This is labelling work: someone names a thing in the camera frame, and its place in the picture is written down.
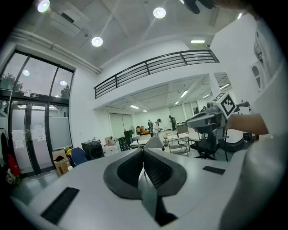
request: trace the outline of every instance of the air conditioning unit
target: air conditioning unit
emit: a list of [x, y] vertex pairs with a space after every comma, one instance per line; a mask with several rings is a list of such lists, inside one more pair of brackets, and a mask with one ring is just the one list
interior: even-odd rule
[[57, 13], [52, 12], [50, 18], [52, 19], [51, 26], [71, 37], [78, 34], [83, 26], [90, 21], [85, 14], [70, 2], [65, 2]]

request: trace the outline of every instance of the chair backrest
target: chair backrest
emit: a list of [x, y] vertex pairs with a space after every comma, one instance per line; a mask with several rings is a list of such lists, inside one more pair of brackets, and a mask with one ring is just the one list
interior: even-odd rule
[[85, 151], [79, 147], [71, 150], [71, 159], [74, 162], [75, 166], [87, 161], [87, 159], [85, 158]]
[[152, 137], [149, 139], [149, 141], [147, 142], [147, 144], [145, 145], [146, 148], [163, 148], [164, 145], [162, 143], [162, 141], [160, 140], [160, 138], [158, 137]]
[[125, 137], [119, 138], [118, 141], [119, 141], [121, 152], [132, 149], [128, 140]]

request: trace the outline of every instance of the ceiling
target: ceiling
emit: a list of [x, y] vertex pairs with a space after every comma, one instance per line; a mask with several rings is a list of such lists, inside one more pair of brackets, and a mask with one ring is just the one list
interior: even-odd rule
[[[230, 84], [230, 80], [226, 73], [214, 73], [219, 87]], [[180, 98], [182, 93], [188, 89], [188, 92], [183, 98]], [[131, 94], [122, 99], [114, 101], [106, 105], [106, 108], [114, 108], [129, 112], [142, 112], [142, 110], [155, 110], [167, 106], [174, 106], [177, 101], [178, 104], [193, 102], [202, 99], [206, 95], [212, 95], [209, 85], [208, 75], [197, 75], [189, 78], [171, 81], [169, 83], [143, 89], [140, 92]], [[130, 105], [139, 107], [139, 109], [131, 108]]]
[[[88, 17], [75, 36], [51, 26], [52, 12], [58, 12], [68, 1]], [[207, 9], [199, 2], [200, 14], [186, 9], [180, 0], [50, 0], [44, 13], [33, 6], [20, 20], [17, 28], [35, 33], [73, 52], [99, 67], [115, 55], [138, 44], [161, 40], [183, 40], [190, 49], [191, 39], [202, 38], [208, 43], [219, 30], [234, 21], [238, 11]], [[166, 16], [156, 19], [153, 10], [163, 7]], [[95, 36], [103, 45], [94, 47]]]

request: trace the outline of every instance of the railing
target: railing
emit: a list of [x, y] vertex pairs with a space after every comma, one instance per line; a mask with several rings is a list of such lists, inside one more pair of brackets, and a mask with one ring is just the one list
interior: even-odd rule
[[131, 81], [175, 67], [219, 62], [211, 50], [187, 50], [169, 53], [133, 65], [94, 87], [95, 98]]

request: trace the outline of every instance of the red object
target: red object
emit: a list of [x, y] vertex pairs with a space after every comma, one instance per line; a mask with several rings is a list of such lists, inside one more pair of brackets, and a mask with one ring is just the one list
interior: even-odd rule
[[15, 159], [10, 154], [8, 155], [8, 163], [9, 163], [11, 173], [14, 176], [20, 176], [20, 169], [19, 169], [18, 165], [16, 164]]

